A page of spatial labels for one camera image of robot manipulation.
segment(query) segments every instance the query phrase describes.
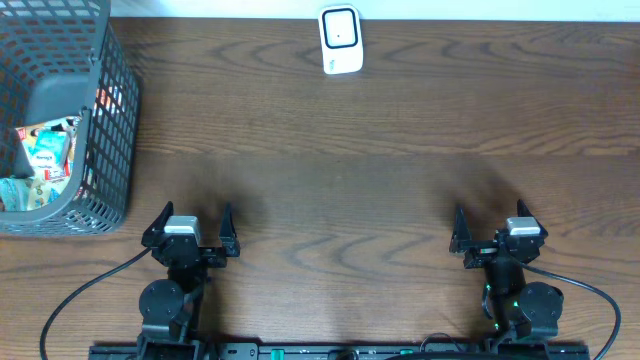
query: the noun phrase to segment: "gray wire basket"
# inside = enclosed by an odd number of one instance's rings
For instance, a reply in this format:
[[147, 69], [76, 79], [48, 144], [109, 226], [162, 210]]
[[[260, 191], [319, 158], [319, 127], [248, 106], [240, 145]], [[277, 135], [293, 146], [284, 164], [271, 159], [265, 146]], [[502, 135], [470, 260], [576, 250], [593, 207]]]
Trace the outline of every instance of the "gray wire basket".
[[110, 10], [108, 0], [0, 0], [0, 177], [24, 166], [13, 128], [82, 117], [60, 197], [33, 211], [0, 212], [0, 232], [102, 234], [124, 221], [140, 90]]

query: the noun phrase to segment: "wood grain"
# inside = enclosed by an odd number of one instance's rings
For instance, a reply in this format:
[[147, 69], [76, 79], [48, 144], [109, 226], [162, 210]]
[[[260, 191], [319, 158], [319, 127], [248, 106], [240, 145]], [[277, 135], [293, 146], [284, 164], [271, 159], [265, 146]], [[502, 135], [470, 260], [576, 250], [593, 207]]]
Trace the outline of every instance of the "wood grain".
[[[481, 271], [447, 253], [453, 209], [491, 236], [522, 197], [550, 237], [539, 267], [616, 298], [609, 359], [640, 346], [640, 25], [364, 21], [365, 66], [327, 77], [314, 21], [114, 20], [144, 79], [128, 220], [102, 237], [0, 240], [0, 358], [37, 356], [51, 311], [141, 250], [167, 200], [242, 256], [212, 272], [203, 331], [267, 342], [478, 335]], [[54, 323], [52, 359], [140, 331], [152, 258]], [[529, 281], [540, 279], [527, 274]], [[565, 293], [560, 338], [595, 354], [613, 312]]]

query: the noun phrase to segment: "snack bag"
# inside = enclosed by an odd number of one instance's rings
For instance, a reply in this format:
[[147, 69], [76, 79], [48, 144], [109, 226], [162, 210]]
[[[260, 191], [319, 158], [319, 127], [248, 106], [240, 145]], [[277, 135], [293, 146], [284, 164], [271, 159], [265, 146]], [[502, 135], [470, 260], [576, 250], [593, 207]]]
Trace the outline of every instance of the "snack bag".
[[35, 178], [29, 192], [29, 200], [27, 202], [27, 211], [39, 209], [45, 205], [51, 204], [55, 199], [60, 197], [64, 188], [69, 183], [69, 177], [45, 181]]
[[34, 178], [0, 179], [0, 212], [25, 211]]

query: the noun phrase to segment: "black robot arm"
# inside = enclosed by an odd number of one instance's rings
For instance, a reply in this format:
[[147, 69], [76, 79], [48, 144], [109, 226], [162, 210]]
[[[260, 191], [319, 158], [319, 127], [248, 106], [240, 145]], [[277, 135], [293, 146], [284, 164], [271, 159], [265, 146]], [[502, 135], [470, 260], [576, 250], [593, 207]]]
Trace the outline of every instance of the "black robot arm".
[[[518, 202], [517, 217], [507, 219], [493, 240], [474, 241], [462, 209], [456, 212], [449, 250], [464, 253], [464, 267], [485, 271], [485, 313], [495, 319], [495, 329], [481, 341], [427, 337], [417, 344], [257, 344], [211, 343], [197, 335], [197, 319], [207, 269], [226, 266], [227, 257], [239, 256], [240, 246], [227, 206], [220, 226], [222, 247], [200, 246], [198, 219], [174, 216], [168, 203], [143, 235], [143, 246], [168, 268], [168, 278], [151, 283], [140, 296], [142, 332], [136, 346], [93, 346], [90, 360], [429, 360], [429, 359], [539, 359], [588, 360], [581, 344], [550, 344], [558, 333], [562, 292], [542, 282], [525, 281], [523, 267], [547, 276], [584, 283], [531, 268], [527, 263], [540, 255], [548, 236], [526, 205]], [[611, 299], [614, 309], [617, 308]], [[611, 346], [616, 327], [599, 359]]]
[[[466, 269], [484, 269], [483, 306], [485, 314], [496, 322], [496, 336], [490, 339], [492, 349], [504, 342], [546, 341], [558, 335], [562, 314], [562, 292], [542, 282], [527, 284], [520, 265], [540, 255], [548, 232], [522, 200], [517, 213], [507, 219], [503, 229], [496, 230], [493, 240], [473, 241], [464, 213], [458, 209], [449, 246], [450, 252], [465, 254]], [[486, 307], [487, 298], [492, 312]]]

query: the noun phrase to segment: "black cable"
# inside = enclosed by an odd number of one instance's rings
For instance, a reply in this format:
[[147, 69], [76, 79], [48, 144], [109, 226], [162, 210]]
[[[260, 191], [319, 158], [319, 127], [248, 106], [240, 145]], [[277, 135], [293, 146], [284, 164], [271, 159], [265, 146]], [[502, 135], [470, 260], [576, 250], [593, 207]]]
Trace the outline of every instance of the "black cable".
[[423, 352], [423, 351], [424, 351], [423, 349], [424, 349], [424, 347], [429, 343], [429, 340], [430, 340], [431, 338], [433, 338], [433, 337], [436, 337], [436, 336], [444, 336], [444, 337], [448, 338], [448, 339], [449, 339], [449, 341], [451, 341], [451, 342], [453, 343], [453, 345], [455, 345], [455, 346], [456, 346], [456, 349], [458, 349], [458, 351], [460, 351], [460, 352], [464, 352], [464, 351], [462, 350], [462, 348], [460, 347], [460, 345], [458, 345], [458, 343], [457, 343], [457, 342], [456, 342], [456, 341], [455, 341], [455, 340], [454, 340], [454, 339], [453, 339], [449, 334], [447, 334], [447, 333], [433, 333], [433, 334], [431, 334], [431, 335], [427, 336], [427, 337], [424, 339], [424, 341], [422, 342], [422, 344], [420, 344], [420, 352]]
[[109, 270], [106, 273], [98, 276], [97, 278], [89, 281], [88, 283], [80, 286], [78, 290], [74, 291], [71, 295], [69, 295], [66, 299], [64, 299], [64, 301], [61, 302], [60, 305], [58, 305], [58, 307], [51, 314], [51, 316], [49, 316], [49, 320], [47, 320], [47, 323], [44, 324], [44, 327], [42, 328], [42, 333], [40, 334], [40, 357], [42, 358], [42, 360], [48, 360], [47, 349], [46, 349], [47, 333], [49, 333], [49, 328], [51, 327], [51, 324], [53, 324], [53, 320], [56, 319], [60, 311], [62, 311], [62, 309], [64, 309], [65, 306], [69, 305], [71, 300], [73, 300], [76, 296], [80, 295], [80, 293], [85, 291], [88, 287], [90, 287], [91, 285], [94, 285], [97, 282], [100, 282], [101, 280], [108, 278], [109, 276], [115, 273], [118, 273], [120, 270], [124, 270], [128, 268], [129, 266], [131, 266], [131, 264], [135, 263], [136, 261], [140, 260], [143, 256], [147, 255], [149, 251], [151, 251], [150, 248], [145, 249], [140, 254], [136, 255], [133, 259], [127, 261], [126, 263], [118, 266], [113, 270]]
[[616, 322], [613, 325], [613, 331], [611, 332], [611, 335], [609, 336], [609, 340], [607, 340], [607, 342], [604, 344], [604, 346], [602, 347], [602, 350], [600, 350], [600, 352], [598, 353], [598, 355], [596, 355], [596, 357], [593, 358], [593, 360], [600, 360], [602, 359], [602, 357], [604, 357], [604, 355], [607, 353], [607, 351], [609, 351], [609, 348], [611, 348], [611, 345], [613, 345], [613, 342], [616, 341], [616, 337], [618, 336], [618, 332], [620, 331], [620, 323], [622, 322], [622, 314], [620, 313], [620, 307], [618, 306], [618, 304], [616, 303], [615, 300], [613, 300], [613, 298], [611, 296], [609, 296], [609, 294], [607, 294], [606, 292], [591, 286], [589, 284], [583, 283], [582, 281], [578, 281], [578, 280], [574, 280], [568, 277], [564, 277], [562, 275], [558, 275], [558, 274], [554, 274], [545, 270], [541, 270], [538, 268], [534, 268], [533, 266], [529, 266], [521, 261], [519, 261], [518, 259], [514, 258], [513, 256], [511, 257], [514, 261], [517, 261], [520, 266], [522, 266], [523, 269], [527, 269], [533, 273], [536, 274], [540, 274], [540, 275], [544, 275], [546, 277], [550, 277], [552, 279], [555, 280], [561, 280], [564, 282], [567, 282], [571, 285], [575, 285], [578, 287], [581, 287], [585, 290], [589, 290], [592, 293], [595, 293], [597, 295], [600, 295], [601, 297], [603, 297], [605, 300], [607, 300], [609, 302], [609, 304], [611, 304], [611, 307], [613, 307], [613, 311], [616, 313]]
[[387, 358], [386, 360], [435, 360], [435, 359], [458, 359], [458, 360], [526, 360], [527, 357], [514, 357], [508, 355], [499, 355], [491, 353], [458, 353], [451, 351], [433, 351], [424, 353], [413, 353], [405, 355], [397, 355]]

